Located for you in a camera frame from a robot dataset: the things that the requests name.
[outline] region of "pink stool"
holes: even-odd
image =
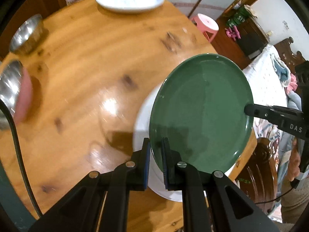
[[[197,16],[191,18],[190,20],[208,38],[209,42],[214,39],[219,30],[219,26],[216,21],[206,15],[197,14]],[[211,38],[209,38],[206,32],[212,33]]]

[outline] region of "round wooden table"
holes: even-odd
[[[34,99],[17,126],[26,171],[46,212],[89,171],[105,173],[132,154],[136,115],[147,95],[182,61],[216,53],[170,2],[124,15],[95,0],[67,6],[44,21],[48,34],[27,56],[10,53],[28,69]],[[18,168],[11,133],[0,132],[0,159],[18,196],[36,216]],[[235,179],[256,146],[254,133],[234,168]],[[175,231],[182,203],[147,189],[131,192],[128,231]]]

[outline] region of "black cable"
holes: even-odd
[[[15,146],[18,165],[19,165],[20,172],[21,172],[21,175],[22,175],[23,180],[24,180],[25,187],[26,187],[28,195],[30,197],[31,203],[32,203],[35,211],[37,212],[38,216],[42,217],[43,214],[42,214],[40,207],[39,207],[39,205],[38,205],[38,203],[37,203],[37,201],[34,197],[34,194],[32,192],[32,189],[31,189],[31,186],[30,186],[30,183],[29,183],[29,180],[28,180],[28,176],[27,176],[25,165],[24,165],[24,162],[23,162],[23,157],[22,157],[22,154],[21,154],[20,144],[19,144],[19,140],[18,140],[18,136],[17,136],[17,130],[16,130],[16,127],[15,127],[13,117],[10,113],[10,110],[7,108],[7,106],[3,103],[2,100],[0,100],[0,110],[3,112],[4,116],[7,118],[7,121],[9,122],[12,137],[13,137],[13,142],[14,142],[14,146]]]
[[[280,195],[279,197],[277,197],[276,199],[270,200],[270,201],[262,201],[262,202],[257,202],[255,203],[255,205],[257,204],[265,204],[265,203],[269,203],[269,202],[273,202],[273,201],[277,201],[279,200],[281,197],[285,196],[286,194],[290,193],[294,188],[292,187],[289,191],[287,191],[286,193]]]

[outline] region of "metal bowl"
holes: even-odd
[[[30,17],[18,28],[11,42],[9,51],[18,55],[31,52],[43,35],[43,19],[40,14]]]
[[[0,75],[0,100],[10,110],[15,124],[26,118],[32,101],[32,83],[26,68],[18,60],[11,61]],[[0,130],[9,123],[0,110]]]

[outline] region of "person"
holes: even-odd
[[[300,155],[297,149],[297,139],[293,140],[293,148],[289,159],[286,177],[282,183],[281,193],[286,193],[291,189],[290,182],[299,176]],[[293,189],[288,194],[281,197],[282,222],[276,222],[280,232],[288,232],[299,219],[309,202],[309,178],[306,178],[301,189]]]

